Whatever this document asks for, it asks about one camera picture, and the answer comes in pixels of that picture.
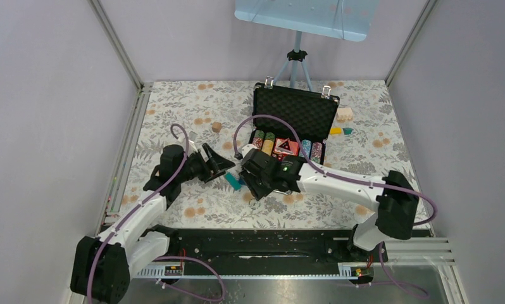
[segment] poker chip case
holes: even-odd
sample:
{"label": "poker chip case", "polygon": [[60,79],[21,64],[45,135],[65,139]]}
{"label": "poker chip case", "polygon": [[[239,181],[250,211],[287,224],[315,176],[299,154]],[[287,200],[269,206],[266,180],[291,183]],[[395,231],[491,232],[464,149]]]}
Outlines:
{"label": "poker chip case", "polygon": [[[329,95],[330,87],[324,86],[323,92],[309,92],[289,87],[272,85],[269,77],[265,84],[254,85],[252,115],[267,114],[278,117],[295,130],[300,140],[321,143],[321,161],[325,159],[325,140],[336,116],[340,98]],[[269,118],[254,118],[254,130],[249,143],[253,142],[256,130],[265,134],[274,133],[277,138],[296,139],[292,132],[282,123]]]}

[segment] black foam lining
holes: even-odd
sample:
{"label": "black foam lining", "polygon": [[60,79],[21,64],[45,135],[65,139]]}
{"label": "black foam lining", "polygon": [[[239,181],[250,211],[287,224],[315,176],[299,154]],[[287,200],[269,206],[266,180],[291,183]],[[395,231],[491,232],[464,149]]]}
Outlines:
{"label": "black foam lining", "polygon": [[[253,115],[269,114],[290,124],[303,139],[313,143],[329,136],[340,100],[337,96],[322,98],[320,93],[289,87],[273,86],[265,89],[257,83],[254,90]],[[280,122],[269,118],[255,118],[254,125],[264,132],[272,132],[280,138],[294,139],[290,130]]]}

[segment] floral pattern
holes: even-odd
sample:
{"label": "floral pattern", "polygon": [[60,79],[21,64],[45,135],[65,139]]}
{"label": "floral pattern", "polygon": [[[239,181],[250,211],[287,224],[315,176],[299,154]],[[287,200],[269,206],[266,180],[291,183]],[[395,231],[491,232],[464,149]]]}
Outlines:
{"label": "floral pattern", "polygon": [[[170,132],[172,123],[196,132],[197,145],[208,143],[217,153],[234,160],[232,136],[236,126],[253,111],[255,83],[155,82],[120,214],[139,198],[144,183],[159,162],[162,148],[176,143]],[[385,83],[380,80],[313,81],[316,92],[325,84],[331,86],[332,95],[340,96],[340,107],[350,106],[354,113],[352,121],[334,121],[333,127],[354,130],[348,136],[329,136],[325,165],[367,175],[387,175],[391,169],[398,170],[417,189]],[[289,82],[280,81],[277,85],[289,86]],[[297,87],[307,89],[305,82],[298,82]],[[211,130],[214,122],[223,125],[219,133]],[[251,123],[240,130],[238,145],[249,140],[252,130]],[[238,171],[237,165],[230,173],[237,176]],[[234,191],[224,178],[219,178],[207,184],[199,180],[186,182],[177,200],[154,224],[176,228],[350,229],[370,215],[371,211],[365,207],[324,194],[273,193],[257,202],[246,186]],[[416,220],[426,217],[420,203]]]}

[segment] light blue panel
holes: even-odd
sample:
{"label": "light blue panel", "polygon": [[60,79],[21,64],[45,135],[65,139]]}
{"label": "light blue panel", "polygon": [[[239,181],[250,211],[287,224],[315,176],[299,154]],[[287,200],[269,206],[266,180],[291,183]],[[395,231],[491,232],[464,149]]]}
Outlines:
{"label": "light blue panel", "polygon": [[234,15],[274,27],[363,41],[379,0],[236,0]]}

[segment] silver latch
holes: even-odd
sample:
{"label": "silver latch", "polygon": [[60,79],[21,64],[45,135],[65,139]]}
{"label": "silver latch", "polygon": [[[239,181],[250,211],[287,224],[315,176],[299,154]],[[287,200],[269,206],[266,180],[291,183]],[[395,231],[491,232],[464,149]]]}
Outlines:
{"label": "silver latch", "polygon": [[267,76],[265,85],[266,89],[273,89],[273,77]]}
{"label": "silver latch", "polygon": [[329,97],[331,96],[331,87],[328,85],[324,85],[323,90],[321,90],[321,96],[322,98],[329,99]]}

